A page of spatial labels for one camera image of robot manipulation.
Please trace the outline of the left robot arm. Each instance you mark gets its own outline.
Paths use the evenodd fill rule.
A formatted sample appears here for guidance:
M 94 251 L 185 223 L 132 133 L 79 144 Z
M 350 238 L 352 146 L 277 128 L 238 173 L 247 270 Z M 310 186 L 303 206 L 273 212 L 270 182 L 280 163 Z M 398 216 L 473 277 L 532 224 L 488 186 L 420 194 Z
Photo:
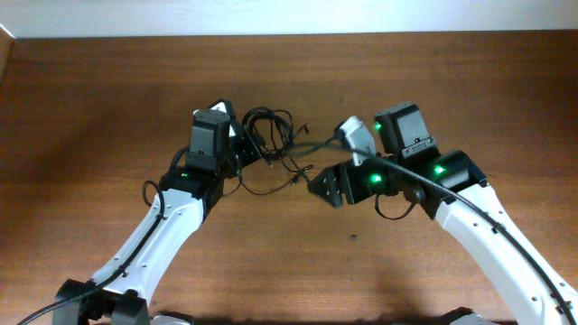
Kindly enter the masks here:
M 54 324 L 188 324 L 188 316 L 150 316 L 154 291 L 187 238 L 223 195 L 224 181 L 258 160 L 227 100 L 193 114 L 191 141 L 154 183 L 141 223 L 119 251 L 85 282 L 68 280 L 55 299 Z

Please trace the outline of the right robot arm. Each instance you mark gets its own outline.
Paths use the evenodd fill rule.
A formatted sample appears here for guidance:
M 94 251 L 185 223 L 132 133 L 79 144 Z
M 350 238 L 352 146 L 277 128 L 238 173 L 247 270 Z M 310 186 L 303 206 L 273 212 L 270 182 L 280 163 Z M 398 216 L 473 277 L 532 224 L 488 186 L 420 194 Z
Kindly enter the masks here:
M 376 113 L 372 129 L 352 116 L 333 137 L 351 158 L 324 168 L 311 194 L 334 208 L 402 194 L 470 254 L 518 323 L 577 322 L 577 291 L 519 230 L 469 155 L 440 153 L 418 105 Z

